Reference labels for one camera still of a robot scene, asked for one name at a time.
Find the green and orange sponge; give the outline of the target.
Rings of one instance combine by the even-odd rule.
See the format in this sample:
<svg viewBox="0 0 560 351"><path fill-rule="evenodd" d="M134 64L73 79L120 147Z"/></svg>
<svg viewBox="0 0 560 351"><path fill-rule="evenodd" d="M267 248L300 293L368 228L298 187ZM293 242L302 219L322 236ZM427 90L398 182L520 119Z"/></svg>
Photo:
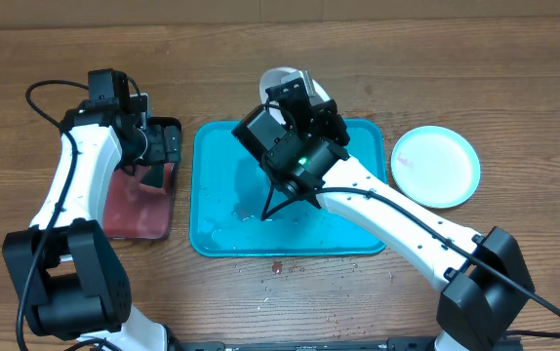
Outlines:
<svg viewBox="0 0 560 351"><path fill-rule="evenodd" d="M140 169L140 190L168 194L172 190L172 165L154 165Z"/></svg>

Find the white plate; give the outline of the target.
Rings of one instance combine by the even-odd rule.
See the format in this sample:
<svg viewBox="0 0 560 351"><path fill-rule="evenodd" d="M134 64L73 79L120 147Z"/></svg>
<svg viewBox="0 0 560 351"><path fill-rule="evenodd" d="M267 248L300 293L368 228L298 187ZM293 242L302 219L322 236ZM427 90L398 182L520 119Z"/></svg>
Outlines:
<svg viewBox="0 0 560 351"><path fill-rule="evenodd" d="M259 83L260 110L270 115L283 128L290 129L292 127L291 122L287 117L283 116L281 110L277 109L279 103L277 101L272 101L267 90L269 88L282 86L298 78L303 78L305 80L305 89L308 98L314 106L319 106L322 109L321 114L324 112L329 112L332 115L338 114L335 102L332 101L325 89L307 70L288 66L271 68L262 74Z"/></svg>

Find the light blue plate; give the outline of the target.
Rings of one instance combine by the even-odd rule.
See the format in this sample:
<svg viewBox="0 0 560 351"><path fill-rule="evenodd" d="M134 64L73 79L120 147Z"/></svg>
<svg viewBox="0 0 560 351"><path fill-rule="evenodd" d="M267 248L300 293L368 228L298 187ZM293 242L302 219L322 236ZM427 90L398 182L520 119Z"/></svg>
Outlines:
<svg viewBox="0 0 560 351"><path fill-rule="evenodd" d="M481 179L480 160L471 143L440 126L417 127L403 134L393 147L390 169L401 192L433 209L463 204Z"/></svg>

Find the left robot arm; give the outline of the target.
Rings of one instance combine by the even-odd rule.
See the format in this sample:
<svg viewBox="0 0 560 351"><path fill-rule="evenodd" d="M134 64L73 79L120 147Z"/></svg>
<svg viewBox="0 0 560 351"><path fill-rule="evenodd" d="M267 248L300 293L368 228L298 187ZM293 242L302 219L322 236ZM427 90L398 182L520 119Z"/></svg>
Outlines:
<svg viewBox="0 0 560 351"><path fill-rule="evenodd" d="M16 342L51 335L70 349L177 350L171 329L132 302L128 275L103 230L114 206L113 180L124 175L149 200L125 200L138 219L169 226L181 160L181 125L152 114L135 80L93 70L88 96L56 126L61 154L49 193L29 226L5 237L2 255L19 299Z"/></svg>

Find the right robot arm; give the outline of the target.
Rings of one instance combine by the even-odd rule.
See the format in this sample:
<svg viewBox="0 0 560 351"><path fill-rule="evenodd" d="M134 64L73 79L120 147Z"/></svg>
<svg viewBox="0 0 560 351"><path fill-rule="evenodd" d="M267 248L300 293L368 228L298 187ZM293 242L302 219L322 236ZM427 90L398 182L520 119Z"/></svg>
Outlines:
<svg viewBox="0 0 560 351"><path fill-rule="evenodd" d="M514 237L455 224L370 173L346 149L335 101L306 72L272 69L260 93L232 133L272 190L359 225L408 260L440 293L434 349L495 349L534 290Z"/></svg>

